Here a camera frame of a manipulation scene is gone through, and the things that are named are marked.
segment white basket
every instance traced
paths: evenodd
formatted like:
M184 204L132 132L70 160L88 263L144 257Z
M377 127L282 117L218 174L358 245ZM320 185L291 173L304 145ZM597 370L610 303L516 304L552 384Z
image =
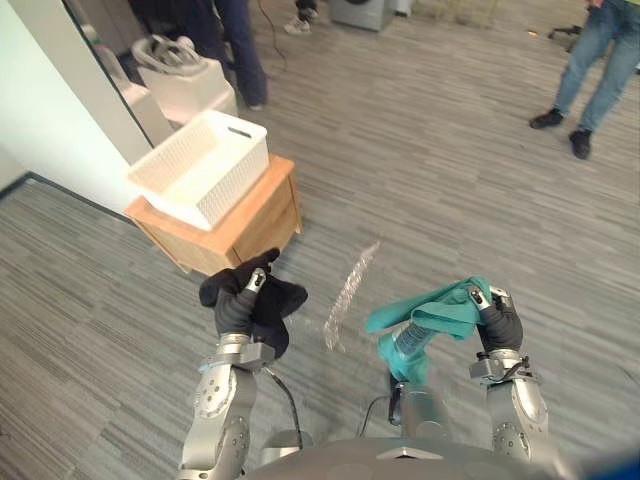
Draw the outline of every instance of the white basket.
M269 166L265 128L206 111L129 170L158 210L211 230Z

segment green towel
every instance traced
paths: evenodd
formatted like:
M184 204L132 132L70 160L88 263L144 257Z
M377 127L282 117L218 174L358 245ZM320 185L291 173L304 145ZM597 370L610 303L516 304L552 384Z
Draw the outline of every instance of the green towel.
M468 287L471 285L476 285L487 298L491 298L487 279L471 277L440 290L387 305L369 315L367 333L375 333L405 321L412 321L429 330L411 356L402 354L396 348L393 333L387 333L378 340L378 353L397 380L426 385L427 343L438 333L448 333L456 340L465 340L473 334L475 324L480 323L481 319L469 295Z

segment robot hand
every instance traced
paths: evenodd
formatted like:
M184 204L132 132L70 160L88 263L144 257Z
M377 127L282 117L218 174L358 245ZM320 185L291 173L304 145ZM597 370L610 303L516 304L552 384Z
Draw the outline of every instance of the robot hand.
M519 351L522 346L522 322L516 312L513 299L505 290L491 287L489 303L482 290L470 287L469 293L476 303L483 325L478 325L478 333L486 352L497 349Z
M230 334L251 336L251 312L266 279L265 270L257 267L240 293L235 294L231 285L220 288L214 312L216 329L221 338Z

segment cable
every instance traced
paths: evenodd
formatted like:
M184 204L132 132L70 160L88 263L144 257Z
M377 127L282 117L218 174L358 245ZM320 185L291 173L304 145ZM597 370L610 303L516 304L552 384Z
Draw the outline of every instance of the cable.
M273 381L276 382L276 385L278 385L282 389L282 391L287 395L287 398L289 399L289 403L291 404L291 416L293 417L293 425L296 429L296 440L298 443L298 449L302 450L302 432L300 431L300 421L298 420L298 409L296 408L296 402L293 400L293 396L291 395L291 392L284 384L284 382L280 380L270 368L265 367L263 368L263 370L271 375Z
M272 77L270 75L267 75L267 77L270 80L275 80L280 75L282 75L283 73L287 72L287 70L289 69L289 64L287 62L287 57L285 56L285 54L282 53L282 50L280 50L280 48L278 48L278 40L277 40L277 35L276 35L276 26L273 24L273 22L271 21L271 18L269 17L269 15L267 15L266 10L262 6L262 0L258 0L258 8L260 9L260 12L262 13L262 16L264 16L264 18L267 19L267 22L269 22L269 25L271 26L271 36L272 36L272 39L273 39L273 49L278 53L278 55L280 55L282 57L282 61L284 63L284 66L282 67L282 71L279 74L277 74L274 77Z
M502 383L502 382L505 382L505 381L509 380L511 378L511 375L516 373L516 371L520 367L525 367L525 368L529 367L529 357L524 357L522 360L520 360L518 363L516 363L513 367L511 367L509 370L507 370L507 373L505 373L500 380L497 380L496 382L497 383Z
M367 408L367 414L364 416L364 422L362 422L362 428L360 428L360 430L358 431L358 437L364 436L364 432L367 429L367 423L369 422L369 417L371 416L371 411L373 410L373 407L375 406L375 404L378 403L378 401L387 399L387 398L389 398L389 395L380 395L379 397L376 397L373 400L371 400L371 403L369 404L369 408Z

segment cabinet drawer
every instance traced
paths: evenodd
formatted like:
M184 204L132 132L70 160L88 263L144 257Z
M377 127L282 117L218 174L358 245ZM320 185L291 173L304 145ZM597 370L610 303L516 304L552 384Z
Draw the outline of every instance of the cabinet drawer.
M283 249L297 224L291 187L288 179L285 179L245 228L233 248L242 261L272 247Z

